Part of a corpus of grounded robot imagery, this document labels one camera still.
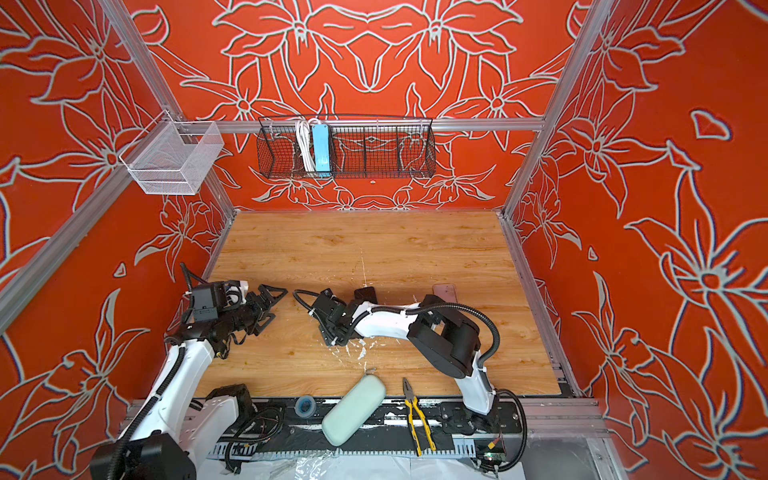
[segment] wire basket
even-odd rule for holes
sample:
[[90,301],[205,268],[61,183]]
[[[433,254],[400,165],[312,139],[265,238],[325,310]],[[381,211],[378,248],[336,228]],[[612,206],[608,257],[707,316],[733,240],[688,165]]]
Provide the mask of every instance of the wire basket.
[[[435,174],[435,135],[430,118],[333,115],[329,128],[330,171],[307,172],[296,141],[296,120],[261,117],[259,172],[267,178],[430,178]],[[314,157],[314,146],[310,141]]]
[[176,122],[161,121],[149,135],[147,146],[123,161],[146,194],[195,195],[224,147],[216,122],[202,135],[182,135]]

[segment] pliers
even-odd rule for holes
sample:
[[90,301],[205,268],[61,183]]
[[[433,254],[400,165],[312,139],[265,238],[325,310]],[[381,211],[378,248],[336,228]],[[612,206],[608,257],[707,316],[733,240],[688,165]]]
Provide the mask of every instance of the pliers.
[[411,384],[408,383],[408,379],[406,378],[402,379],[402,393],[406,396],[406,405],[408,406],[408,425],[411,427],[411,436],[413,437],[413,442],[416,446],[417,456],[422,456],[422,448],[419,445],[419,437],[416,435],[416,427],[413,425],[413,410],[419,414],[419,418],[422,420],[424,431],[426,432],[427,440],[429,441],[429,448],[433,452],[436,452],[437,448],[435,447],[435,443],[432,441],[432,431],[429,429],[429,423],[424,416],[424,412],[422,412],[422,410],[419,408],[419,399],[416,398],[416,395],[414,395]]

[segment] wood grain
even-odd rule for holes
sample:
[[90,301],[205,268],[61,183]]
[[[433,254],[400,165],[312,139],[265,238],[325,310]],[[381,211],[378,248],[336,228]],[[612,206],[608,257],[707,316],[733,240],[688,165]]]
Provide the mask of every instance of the wood grain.
[[[492,212],[239,214],[212,275],[229,279],[248,280],[252,289],[330,287],[343,300],[367,284],[389,305],[421,301],[432,285],[453,283],[458,301],[488,315],[501,333],[501,347],[486,363],[491,382],[523,395],[560,392]],[[277,318],[264,333],[214,360],[197,395],[242,382],[254,396],[342,396],[374,367],[390,395],[402,394],[404,376],[419,395],[459,394],[455,381],[405,340],[329,349],[317,321],[290,294],[273,311]],[[485,351],[491,334],[482,324],[480,331]]]

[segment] black wire basket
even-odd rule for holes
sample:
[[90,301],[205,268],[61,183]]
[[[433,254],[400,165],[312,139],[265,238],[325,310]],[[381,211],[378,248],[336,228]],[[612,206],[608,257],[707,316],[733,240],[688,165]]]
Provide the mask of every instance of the black wire basket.
[[[330,171],[308,172],[296,121],[317,118],[329,129]],[[370,115],[259,118],[259,172],[267,178],[430,178],[435,174],[432,119]],[[315,157],[313,142],[310,151]]]

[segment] wooden tabletop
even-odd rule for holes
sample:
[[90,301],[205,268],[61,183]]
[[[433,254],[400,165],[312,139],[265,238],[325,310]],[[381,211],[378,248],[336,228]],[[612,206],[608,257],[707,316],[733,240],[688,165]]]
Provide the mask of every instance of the wooden tabletop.
[[[248,280],[319,292],[342,300],[374,286],[379,302],[421,301],[437,283],[452,283],[460,303],[498,327],[501,346],[485,364],[497,388],[521,395],[560,393],[496,214],[482,212],[312,212],[239,214],[212,280]],[[406,340],[377,337],[327,347],[317,321],[291,296],[258,337],[215,359],[198,396],[245,383],[253,396],[343,396],[376,368],[388,395],[402,395],[407,376],[417,395],[458,395],[454,379],[435,370]],[[480,325],[481,350],[492,342]]]

